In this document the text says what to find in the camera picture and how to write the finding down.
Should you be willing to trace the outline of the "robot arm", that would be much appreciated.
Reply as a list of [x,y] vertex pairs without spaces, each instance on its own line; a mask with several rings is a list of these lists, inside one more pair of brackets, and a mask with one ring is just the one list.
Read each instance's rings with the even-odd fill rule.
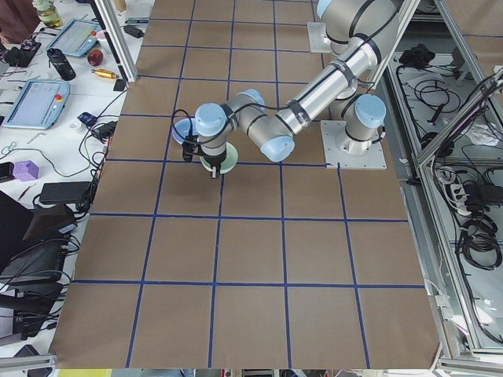
[[358,94],[358,78],[380,64],[398,36],[398,10],[392,1],[320,1],[317,15],[325,24],[333,60],[302,91],[274,115],[266,114],[257,90],[240,92],[222,103],[202,104],[193,125],[200,160],[212,178],[224,172],[224,162],[236,164],[227,152],[228,134],[241,130],[270,161],[285,160],[303,132],[329,105],[340,106],[345,121],[340,148],[361,155],[382,126],[386,106],[377,96]]

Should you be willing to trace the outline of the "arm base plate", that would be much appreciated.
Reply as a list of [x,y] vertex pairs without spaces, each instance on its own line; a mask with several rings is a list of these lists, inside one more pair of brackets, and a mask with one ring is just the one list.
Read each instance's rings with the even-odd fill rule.
[[345,121],[321,122],[321,136],[325,165],[329,169],[386,170],[387,164],[381,142],[374,141],[378,133],[368,141],[355,141],[346,133]]
[[307,36],[312,53],[332,53],[331,41],[326,34],[326,23],[308,22]]

